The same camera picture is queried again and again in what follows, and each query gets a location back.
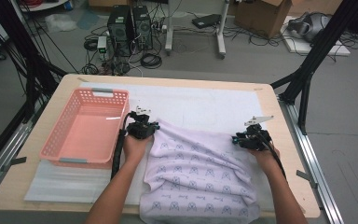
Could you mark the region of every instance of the desktop computer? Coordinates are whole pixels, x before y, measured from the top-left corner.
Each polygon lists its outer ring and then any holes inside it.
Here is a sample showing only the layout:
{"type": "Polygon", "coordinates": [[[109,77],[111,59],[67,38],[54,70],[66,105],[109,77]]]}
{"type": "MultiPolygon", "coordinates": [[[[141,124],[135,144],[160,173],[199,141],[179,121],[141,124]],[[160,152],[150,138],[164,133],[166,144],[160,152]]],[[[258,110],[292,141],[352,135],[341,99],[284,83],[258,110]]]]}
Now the desktop computer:
{"type": "Polygon", "coordinates": [[[134,39],[131,8],[126,5],[113,6],[107,28],[112,40],[114,55],[118,57],[131,56],[131,42],[134,39]]]}
{"type": "Polygon", "coordinates": [[[153,38],[151,20],[146,6],[132,8],[133,22],[135,25],[135,37],[138,50],[152,49],[153,38]]]}

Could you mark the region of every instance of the cardboard box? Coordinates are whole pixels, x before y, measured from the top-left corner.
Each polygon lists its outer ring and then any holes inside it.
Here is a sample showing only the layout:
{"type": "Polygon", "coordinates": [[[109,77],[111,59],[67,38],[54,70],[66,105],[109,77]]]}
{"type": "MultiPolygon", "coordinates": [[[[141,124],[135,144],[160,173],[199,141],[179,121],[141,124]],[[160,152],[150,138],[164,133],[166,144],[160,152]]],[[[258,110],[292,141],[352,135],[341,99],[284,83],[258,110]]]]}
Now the cardboard box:
{"type": "Polygon", "coordinates": [[[299,17],[304,12],[322,12],[324,14],[333,15],[342,0],[307,0],[295,4],[290,8],[289,16],[299,17]]]}
{"type": "Polygon", "coordinates": [[[270,39],[280,32],[284,19],[295,2],[296,0],[241,2],[235,14],[235,24],[270,39]]]}
{"type": "Polygon", "coordinates": [[[129,5],[132,6],[132,0],[89,0],[90,7],[109,7],[114,5],[129,5]]]}

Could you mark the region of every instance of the concrete floor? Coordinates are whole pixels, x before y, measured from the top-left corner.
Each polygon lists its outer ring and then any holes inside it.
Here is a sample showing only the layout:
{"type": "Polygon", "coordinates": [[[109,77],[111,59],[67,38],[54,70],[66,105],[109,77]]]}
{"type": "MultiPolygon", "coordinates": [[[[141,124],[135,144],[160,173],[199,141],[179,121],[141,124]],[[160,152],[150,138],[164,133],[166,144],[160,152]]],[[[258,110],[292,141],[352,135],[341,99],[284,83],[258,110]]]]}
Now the concrete floor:
{"type": "MultiPolygon", "coordinates": [[[[45,13],[62,12],[54,10],[45,13]]],[[[84,9],[67,12],[74,21],[81,21],[86,13],[84,9]]],[[[191,26],[190,19],[181,18],[177,22],[191,26]]],[[[106,17],[98,17],[89,29],[54,33],[51,37],[79,69],[85,62],[84,36],[92,29],[105,25],[106,21],[106,17]]],[[[230,23],[232,18],[227,19],[227,25],[230,23]]],[[[250,44],[248,37],[226,38],[227,56],[221,60],[214,36],[176,34],[171,56],[162,51],[162,66],[156,70],[141,68],[143,76],[272,83],[296,71],[304,61],[304,57],[289,53],[283,43],[278,47],[260,47],[250,44]]],[[[53,63],[66,71],[73,71],[46,37],[43,38],[53,63]]],[[[344,222],[358,223],[358,49],[350,49],[350,52],[350,57],[337,57],[336,62],[326,58],[316,71],[310,88],[307,130],[344,222]]],[[[141,73],[132,69],[128,75],[138,77],[141,73]]],[[[279,88],[276,93],[283,90],[284,87],[279,88]]],[[[11,61],[0,61],[0,133],[24,99],[11,61]]],[[[49,223],[51,220],[55,223],[80,223],[85,215],[0,211],[0,223],[49,223]]],[[[309,222],[326,223],[326,219],[321,216],[309,222]]]]}

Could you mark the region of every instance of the table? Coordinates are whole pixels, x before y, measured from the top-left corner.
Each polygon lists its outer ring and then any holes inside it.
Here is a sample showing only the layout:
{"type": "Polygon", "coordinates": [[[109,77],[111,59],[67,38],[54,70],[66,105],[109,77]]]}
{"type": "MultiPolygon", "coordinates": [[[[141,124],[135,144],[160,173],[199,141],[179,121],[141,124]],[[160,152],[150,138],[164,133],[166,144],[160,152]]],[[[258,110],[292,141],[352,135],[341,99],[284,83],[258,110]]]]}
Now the table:
{"type": "MultiPolygon", "coordinates": [[[[0,210],[27,211],[75,211],[88,212],[89,203],[35,203],[23,200],[39,163],[38,153],[44,145],[54,122],[60,115],[72,90],[83,82],[122,83],[144,86],[189,87],[198,89],[219,89],[235,91],[254,91],[257,94],[261,109],[266,114],[273,114],[274,119],[268,122],[268,131],[273,136],[274,144],[280,149],[282,163],[287,173],[289,185],[306,217],[318,217],[319,206],[308,181],[296,176],[296,170],[304,172],[298,157],[296,146],[284,120],[281,108],[273,89],[268,84],[201,81],[184,79],[146,78],[146,77],[104,77],[87,75],[67,75],[62,79],[53,94],[39,121],[34,126],[18,158],[27,157],[27,162],[14,165],[7,172],[0,185],[0,210]]],[[[124,214],[139,214],[139,206],[126,205],[124,214]]],[[[263,211],[262,217],[273,216],[263,211]]]]}

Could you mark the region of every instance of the electronic device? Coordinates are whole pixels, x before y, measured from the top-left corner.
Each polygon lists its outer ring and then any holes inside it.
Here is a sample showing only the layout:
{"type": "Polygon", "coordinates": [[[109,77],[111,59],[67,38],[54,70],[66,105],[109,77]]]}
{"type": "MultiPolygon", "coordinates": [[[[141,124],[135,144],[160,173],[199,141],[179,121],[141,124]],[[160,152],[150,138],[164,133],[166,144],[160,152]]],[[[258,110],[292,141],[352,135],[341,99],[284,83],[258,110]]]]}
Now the electronic device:
{"type": "Polygon", "coordinates": [[[192,23],[197,26],[197,28],[202,29],[205,27],[217,25],[220,22],[220,15],[212,14],[209,16],[199,17],[192,20],[192,23]]]}
{"type": "Polygon", "coordinates": [[[115,5],[107,22],[115,56],[131,56],[131,41],[134,39],[131,8],[115,5]]]}
{"type": "Polygon", "coordinates": [[[103,62],[106,62],[109,59],[109,52],[107,47],[107,37],[106,36],[99,36],[98,37],[98,44],[97,50],[100,54],[100,59],[103,62]]]}
{"type": "Polygon", "coordinates": [[[135,38],[138,43],[138,50],[152,49],[153,38],[151,20],[147,6],[132,8],[133,23],[135,26],[135,38]]]}
{"type": "Polygon", "coordinates": [[[117,174],[120,168],[121,151],[126,133],[128,132],[129,135],[137,139],[146,139],[154,134],[156,130],[159,130],[158,122],[149,122],[149,116],[147,114],[150,112],[151,111],[148,109],[142,109],[141,107],[136,106],[136,111],[131,111],[126,115],[126,118],[124,118],[123,128],[118,131],[115,152],[113,155],[111,179],[117,174]],[[129,123],[126,129],[125,125],[128,117],[134,119],[135,122],[129,123]]]}
{"type": "Polygon", "coordinates": [[[296,31],[307,42],[314,42],[315,38],[324,30],[330,17],[320,12],[305,12],[300,18],[290,20],[288,31],[296,31]]]}
{"type": "Polygon", "coordinates": [[[269,136],[269,131],[263,130],[260,123],[273,119],[270,117],[253,117],[249,121],[245,122],[246,131],[243,133],[236,133],[236,136],[232,136],[232,143],[239,145],[243,148],[248,148],[256,151],[269,150],[278,163],[282,170],[283,176],[286,178],[286,173],[283,169],[281,160],[275,151],[274,145],[272,144],[272,138],[269,136]]]}

